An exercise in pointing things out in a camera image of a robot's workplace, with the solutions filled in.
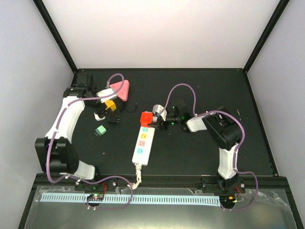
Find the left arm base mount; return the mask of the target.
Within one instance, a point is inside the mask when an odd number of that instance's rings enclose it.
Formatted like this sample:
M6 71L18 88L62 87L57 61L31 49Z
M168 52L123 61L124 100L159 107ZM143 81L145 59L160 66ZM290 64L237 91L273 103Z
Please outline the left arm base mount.
M107 179L101 183L94 184L94 185L87 184L83 181L80 181L80 182L76 181L74 183L74 190L75 191L84 191L85 193L113 192L116 189L117 180L118 180L118 178L111 178L111 179Z

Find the pink triangular power strip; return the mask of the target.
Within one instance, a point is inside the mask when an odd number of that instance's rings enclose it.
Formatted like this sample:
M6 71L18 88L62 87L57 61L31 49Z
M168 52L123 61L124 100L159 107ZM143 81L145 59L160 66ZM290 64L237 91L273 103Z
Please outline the pink triangular power strip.
M117 91L120 86L121 86L122 82L117 82L117 83L113 83L110 84L110 87L114 90ZM117 96L124 102L127 101L128 99L128 93L129 93L129 87L130 87L130 83L128 80L124 80L123 82L123 87L121 88L121 90L117 93Z

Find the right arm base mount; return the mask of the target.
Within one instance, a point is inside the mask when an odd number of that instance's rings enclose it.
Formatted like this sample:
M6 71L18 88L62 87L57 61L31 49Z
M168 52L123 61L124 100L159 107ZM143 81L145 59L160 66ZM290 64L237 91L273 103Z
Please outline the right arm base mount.
M235 193L237 191L235 187L241 187L243 181L238 176L228 180L218 176L209 176L203 177L201 183L203 192L222 194Z

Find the white long power strip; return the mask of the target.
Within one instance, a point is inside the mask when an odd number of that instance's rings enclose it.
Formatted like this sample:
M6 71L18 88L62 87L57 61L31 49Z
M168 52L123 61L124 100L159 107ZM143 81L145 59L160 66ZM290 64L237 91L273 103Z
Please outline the white long power strip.
M154 133L154 128L141 126L132 157L134 164L148 165Z

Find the red cube socket adapter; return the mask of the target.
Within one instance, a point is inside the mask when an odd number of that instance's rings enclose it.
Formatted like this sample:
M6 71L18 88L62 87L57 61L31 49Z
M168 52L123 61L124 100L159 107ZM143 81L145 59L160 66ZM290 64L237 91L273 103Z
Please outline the red cube socket adapter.
M142 112L140 118L140 124L142 127L149 128L149 124L153 122L153 113L151 112Z

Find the yellow cube socket adapter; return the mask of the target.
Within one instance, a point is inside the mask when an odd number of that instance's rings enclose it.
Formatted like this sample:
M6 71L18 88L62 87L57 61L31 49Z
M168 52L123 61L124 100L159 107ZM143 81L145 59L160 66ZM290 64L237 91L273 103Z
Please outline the yellow cube socket adapter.
M116 104L113 100L107 100L104 103L105 103L105 106L106 106L106 108L105 108L106 111L114 112L117 109L117 106L116 106Z

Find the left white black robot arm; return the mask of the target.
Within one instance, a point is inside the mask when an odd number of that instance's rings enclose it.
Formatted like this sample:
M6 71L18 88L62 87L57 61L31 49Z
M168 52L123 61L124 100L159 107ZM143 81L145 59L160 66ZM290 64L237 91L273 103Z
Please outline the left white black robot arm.
M43 172L52 183L51 173L63 178L73 176L84 179L91 190L102 186L102 178L96 175L96 167L82 162L72 146L72 135L77 121L86 105L97 107L96 99L84 101L83 98L96 98L97 88L93 86L93 76L78 73L71 87L63 93L59 114L45 137L37 138L35 149Z

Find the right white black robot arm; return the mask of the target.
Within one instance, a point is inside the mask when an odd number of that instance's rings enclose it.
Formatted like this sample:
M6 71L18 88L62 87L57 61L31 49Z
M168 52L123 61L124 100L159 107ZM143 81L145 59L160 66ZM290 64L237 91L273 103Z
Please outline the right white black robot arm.
M169 125L178 125L185 133L208 131L219 148L216 185L224 193L234 187L238 178L238 146L243 139L240 126L229 114L222 106L211 114L192 115L184 100L178 99L173 103L171 113L159 104L154 105L152 114L144 124L157 130L167 130Z

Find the green white plug adapter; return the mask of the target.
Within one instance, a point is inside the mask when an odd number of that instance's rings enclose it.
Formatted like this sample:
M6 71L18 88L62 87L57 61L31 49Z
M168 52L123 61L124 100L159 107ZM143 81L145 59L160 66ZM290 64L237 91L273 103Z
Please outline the green white plug adapter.
M100 125L95 129L96 136L102 136L107 132L106 128L103 125Z

